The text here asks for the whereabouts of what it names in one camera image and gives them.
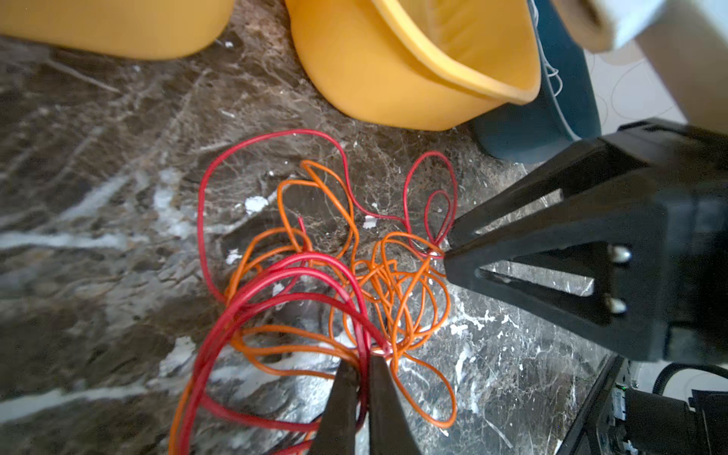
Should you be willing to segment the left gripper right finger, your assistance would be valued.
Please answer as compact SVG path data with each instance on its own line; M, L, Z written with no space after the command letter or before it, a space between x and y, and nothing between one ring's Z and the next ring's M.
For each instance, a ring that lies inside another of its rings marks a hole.
M369 413L371 454L421 454L382 356L370 357Z

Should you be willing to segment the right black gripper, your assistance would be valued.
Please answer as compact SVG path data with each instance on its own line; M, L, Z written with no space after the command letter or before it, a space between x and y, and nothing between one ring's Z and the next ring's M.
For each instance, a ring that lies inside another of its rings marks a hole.
M447 278L633 360L727 360L727 136L581 140L449 233Z

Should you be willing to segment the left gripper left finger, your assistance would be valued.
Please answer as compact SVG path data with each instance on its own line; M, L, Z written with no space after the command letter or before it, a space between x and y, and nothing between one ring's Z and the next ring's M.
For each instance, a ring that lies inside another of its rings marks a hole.
M358 371L342 361L309 455L351 455L356 452Z

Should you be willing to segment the teal plastic tray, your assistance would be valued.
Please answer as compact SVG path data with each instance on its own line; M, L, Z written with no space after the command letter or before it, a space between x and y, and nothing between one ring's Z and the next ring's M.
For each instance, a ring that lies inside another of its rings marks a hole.
M503 105L470 123L481 152L523 164L546 161L574 142L602 135L583 49L551 2L532 1L530 10L541 63L538 96L530 104Z

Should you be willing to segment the middle yellow plastic tray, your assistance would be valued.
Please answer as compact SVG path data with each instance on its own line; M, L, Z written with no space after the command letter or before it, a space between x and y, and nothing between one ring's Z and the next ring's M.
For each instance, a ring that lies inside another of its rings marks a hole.
M525 1L288 1L297 55L343 114L445 131L540 92Z

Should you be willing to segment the yellow plastic tray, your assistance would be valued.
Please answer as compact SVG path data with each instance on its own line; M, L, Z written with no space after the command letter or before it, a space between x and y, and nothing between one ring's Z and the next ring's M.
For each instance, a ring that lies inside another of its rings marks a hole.
M169 60L215 41L233 7L233 0L6 0L1 3L1 34L103 55Z
M288 1L297 55L343 114L445 131L540 92L525 1Z

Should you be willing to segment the left yellow plastic tray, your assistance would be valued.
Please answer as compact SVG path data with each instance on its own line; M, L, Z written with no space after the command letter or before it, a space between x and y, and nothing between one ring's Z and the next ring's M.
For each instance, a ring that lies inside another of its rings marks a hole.
M1 3L1 34L103 55L169 60L215 41L233 7L233 0L6 0Z

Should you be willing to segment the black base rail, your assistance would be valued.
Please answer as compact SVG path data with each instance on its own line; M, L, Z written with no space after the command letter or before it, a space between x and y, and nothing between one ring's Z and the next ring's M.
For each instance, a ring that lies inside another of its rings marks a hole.
M555 453L629 454L626 448L626 392L631 386L631 363L618 355L608 358L574 423Z

